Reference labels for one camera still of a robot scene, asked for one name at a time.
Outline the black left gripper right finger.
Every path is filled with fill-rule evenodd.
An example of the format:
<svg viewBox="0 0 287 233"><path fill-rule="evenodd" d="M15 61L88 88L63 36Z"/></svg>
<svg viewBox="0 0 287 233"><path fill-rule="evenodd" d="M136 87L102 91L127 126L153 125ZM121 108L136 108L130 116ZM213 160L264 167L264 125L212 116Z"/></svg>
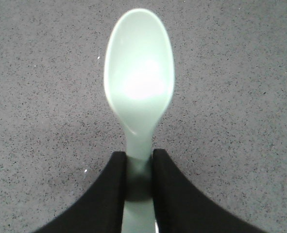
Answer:
<svg viewBox="0 0 287 233"><path fill-rule="evenodd" d="M164 149L153 151L152 192L161 233L262 232L204 195L184 176Z"/></svg>

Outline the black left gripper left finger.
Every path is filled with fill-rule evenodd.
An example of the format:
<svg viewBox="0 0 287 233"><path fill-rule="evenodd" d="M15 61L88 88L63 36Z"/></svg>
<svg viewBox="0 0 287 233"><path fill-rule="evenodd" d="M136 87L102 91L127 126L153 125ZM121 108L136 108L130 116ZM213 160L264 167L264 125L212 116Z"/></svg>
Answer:
<svg viewBox="0 0 287 233"><path fill-rule="evenodd" d="M113 152L89 189L37 233L119 233L126 191L126 154Z"/></svg>

